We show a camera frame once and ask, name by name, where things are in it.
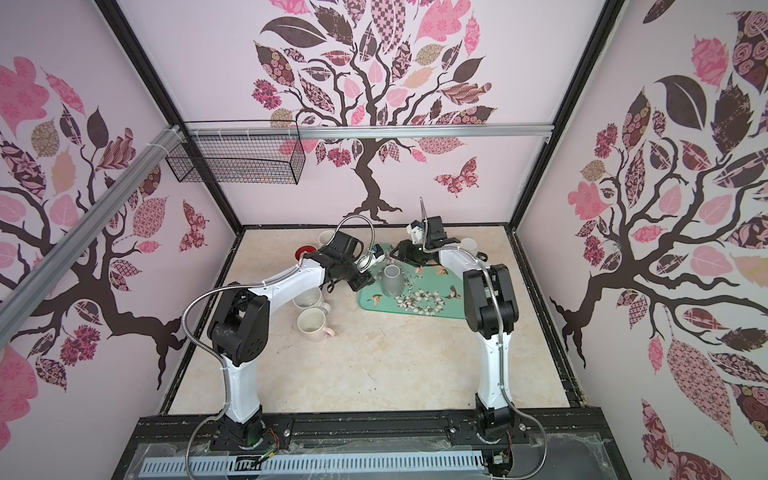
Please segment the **white mug red inside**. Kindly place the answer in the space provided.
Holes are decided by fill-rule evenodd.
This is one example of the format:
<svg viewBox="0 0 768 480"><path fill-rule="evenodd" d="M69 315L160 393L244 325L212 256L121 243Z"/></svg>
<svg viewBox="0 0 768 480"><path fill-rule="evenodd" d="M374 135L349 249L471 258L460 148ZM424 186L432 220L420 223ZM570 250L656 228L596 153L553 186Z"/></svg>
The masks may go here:
<svg viewBox="0 0 768 480"><path fill-rule="evenodd" d="M294 256L295 256L295 259L297 261L300 261L300 260L306 258L311 253L316 252L316 251L317 251L317 248L315 246L313 246L313 245L303 245L303 246L299 247L295 251Z"/></svg>

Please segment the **light grey mug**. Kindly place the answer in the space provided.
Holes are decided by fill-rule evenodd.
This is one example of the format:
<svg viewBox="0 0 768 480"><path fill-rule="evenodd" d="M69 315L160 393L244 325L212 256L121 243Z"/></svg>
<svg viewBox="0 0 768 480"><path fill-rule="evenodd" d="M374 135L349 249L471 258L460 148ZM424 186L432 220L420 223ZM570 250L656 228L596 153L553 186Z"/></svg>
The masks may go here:
<svg viewBox="0 0 768 480"><path fill-rule="evenodd" d="M381 290L387 297L401 296L405 290L405 280L397 264L387 265L382 271Z"/></svg>

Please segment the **cream beige mug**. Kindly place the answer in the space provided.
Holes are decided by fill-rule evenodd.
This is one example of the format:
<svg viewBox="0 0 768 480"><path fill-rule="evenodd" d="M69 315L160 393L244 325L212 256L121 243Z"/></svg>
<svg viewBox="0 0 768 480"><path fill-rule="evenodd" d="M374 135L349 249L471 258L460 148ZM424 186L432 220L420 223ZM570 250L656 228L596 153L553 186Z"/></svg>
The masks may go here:
<svg viewBox="0 0 768 480"><path fill-rule="evenodd" d="M299 294L293 298L292 302L300 310L317 308L322 310L326 315L331 312L331 306L325 301L323 293L319 287L314 287Z"/></svg>

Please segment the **white and black mug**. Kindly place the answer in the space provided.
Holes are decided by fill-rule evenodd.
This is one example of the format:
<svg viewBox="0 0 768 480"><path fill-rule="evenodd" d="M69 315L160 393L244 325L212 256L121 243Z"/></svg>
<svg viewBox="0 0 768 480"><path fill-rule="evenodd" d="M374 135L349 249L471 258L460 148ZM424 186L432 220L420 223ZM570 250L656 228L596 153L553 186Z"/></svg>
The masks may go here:
<svg viewBox="0 0 768 480"><path fill-rule="evenodd" d="M465 237L460 240L460 247L463 251L469 254L473 259L486 262L488 255L479 250L478 242L470 237Z"/></svg>

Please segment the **pale pink mug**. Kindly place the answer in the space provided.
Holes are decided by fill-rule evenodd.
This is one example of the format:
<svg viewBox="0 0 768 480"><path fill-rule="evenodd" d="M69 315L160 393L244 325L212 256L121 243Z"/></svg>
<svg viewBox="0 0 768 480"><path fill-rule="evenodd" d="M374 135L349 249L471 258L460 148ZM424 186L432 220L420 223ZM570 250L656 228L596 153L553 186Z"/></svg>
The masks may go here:
<svg viewBox="0 0 768 480"><path fill-rule="evenodd" d="M320 308L302 311L296 324L300 333L312 342L321 342L336 336L336 332L328 325L326 313Z"/></svg>

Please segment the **white ribbed base mug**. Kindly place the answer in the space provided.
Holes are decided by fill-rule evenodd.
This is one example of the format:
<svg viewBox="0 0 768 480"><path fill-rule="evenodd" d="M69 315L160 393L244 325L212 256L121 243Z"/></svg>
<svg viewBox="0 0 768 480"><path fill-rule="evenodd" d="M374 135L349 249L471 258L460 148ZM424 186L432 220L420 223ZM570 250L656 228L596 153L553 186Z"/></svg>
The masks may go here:
<svg viewBox="0 0 768 480"><path fill-rule="evenodd" d="M322 248L325 245L329 244L330 241L333 239L334 235L335 235L335 231L334 230L324 230L324 231L322 231L318 235L318 238L317 238L318 247Z"/></svg>

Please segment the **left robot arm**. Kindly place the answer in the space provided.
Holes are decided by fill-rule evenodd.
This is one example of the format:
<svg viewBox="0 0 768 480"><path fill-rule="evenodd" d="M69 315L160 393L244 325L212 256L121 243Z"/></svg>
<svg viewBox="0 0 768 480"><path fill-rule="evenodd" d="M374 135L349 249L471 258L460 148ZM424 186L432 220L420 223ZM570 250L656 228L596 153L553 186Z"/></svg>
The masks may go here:
<svg viewBox="0 0 768 480"><path fill-rule="evenodd" d="M295 266L251 286L231 283L221 292L207 335L223 360L225 406L218 423L226 441L251 448L267 430L256 370L271 314L315 287L345 282L357 292L373 284L371 268L384 257L380 245L363 248L359 239L339 231L320 249L302 254Z"/></svg>

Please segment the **green floral serving tray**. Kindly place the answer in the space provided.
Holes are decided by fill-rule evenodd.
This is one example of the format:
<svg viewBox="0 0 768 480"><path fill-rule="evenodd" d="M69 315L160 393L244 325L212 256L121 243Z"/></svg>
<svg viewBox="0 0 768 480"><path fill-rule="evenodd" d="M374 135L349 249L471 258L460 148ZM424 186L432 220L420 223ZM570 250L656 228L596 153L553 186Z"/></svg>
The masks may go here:
<svg viewBox="0 0 768 480"><path fill-rule="evenodd" d="M414 267L389 257L390 244L382 245L384 260L370 268L375 282L357 293L357 304L365 311L464 320L463 281L443 266ZM404 290L390 297L382 290L384 270L390 265L401 271Z"/></svg>

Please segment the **aluminium rail back wall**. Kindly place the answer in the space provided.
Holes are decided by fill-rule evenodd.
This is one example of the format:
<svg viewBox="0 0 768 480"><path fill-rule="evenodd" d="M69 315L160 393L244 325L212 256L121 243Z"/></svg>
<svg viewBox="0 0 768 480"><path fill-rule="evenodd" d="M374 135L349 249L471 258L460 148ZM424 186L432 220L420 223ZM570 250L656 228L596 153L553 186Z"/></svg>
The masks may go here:
<svg viewBox="0 0 768 480"><path fill-rule="evenodd" d="M542 137L549 138L554 126L546 123L476 124L476 125L408 125L408 126L290 126L193 128L192 137L214 136L288 136L301 140L437 138L437 137Z"/></svg>

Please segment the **aluminium rail wall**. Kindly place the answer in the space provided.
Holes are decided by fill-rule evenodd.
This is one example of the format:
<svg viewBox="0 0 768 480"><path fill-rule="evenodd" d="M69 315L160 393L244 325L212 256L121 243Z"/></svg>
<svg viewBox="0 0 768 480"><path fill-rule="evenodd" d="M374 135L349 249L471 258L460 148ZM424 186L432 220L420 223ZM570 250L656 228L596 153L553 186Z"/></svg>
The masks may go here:
<svg viewBox="0 0 768 480"><path fill-rule="evenodd" d="M437 138L437 137L542 137L549 138L554 126L546 123L476 124L476 125L408 125L408 126L290 126L193 128L192 137L214 136L288 136L301 140Z"/></svg>
<svg viewBox="0 0 768 480"><path fill-rule="evenodd" d="M151 171L181 143L182 134L177 126L169 126L151 142L115 184L107 189L94 206L66 233L38 267L25 277L4 300L1 306L1 344L11 337L28 320L45 296L57 285L86 250L89 244L106 227L109 220L128 200L131 193Z"/></svg>

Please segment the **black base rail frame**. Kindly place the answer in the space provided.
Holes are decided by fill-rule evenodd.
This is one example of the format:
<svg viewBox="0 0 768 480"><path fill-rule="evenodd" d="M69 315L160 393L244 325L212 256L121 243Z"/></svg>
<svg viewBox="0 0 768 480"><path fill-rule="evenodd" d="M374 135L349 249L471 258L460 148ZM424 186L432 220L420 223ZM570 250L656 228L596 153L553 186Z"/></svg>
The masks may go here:
<svg viewBox="0 0 768 480"><path fill-rule="evenodd" d="M262 413L267 430L256 446L238 447L218 421L201 415L140 419L115 470L138 479L147 457L473 451L482 474L400 473L246 476L224 479L625 479L629 472L597 408Z"/></svg>

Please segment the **aluminium rail left wall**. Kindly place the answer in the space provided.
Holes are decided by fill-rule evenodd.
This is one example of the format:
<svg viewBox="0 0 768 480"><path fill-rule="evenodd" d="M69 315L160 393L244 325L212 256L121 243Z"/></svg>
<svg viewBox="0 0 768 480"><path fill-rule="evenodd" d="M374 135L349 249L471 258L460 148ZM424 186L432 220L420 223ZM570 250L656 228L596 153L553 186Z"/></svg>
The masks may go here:
<svg viewBox="0 0 768 480"><path fill-rule="evenodd" d="M109 220L128 200L131 193L151 171L181 143L182 134L177 126L169 126L151 142L115 184L107 189L94 206L66 233L38 267L25 277L4 300L1 306L1 344L11 337L28 320L45 296L57 285L86 250L89 244L106 227Z"/></svg>

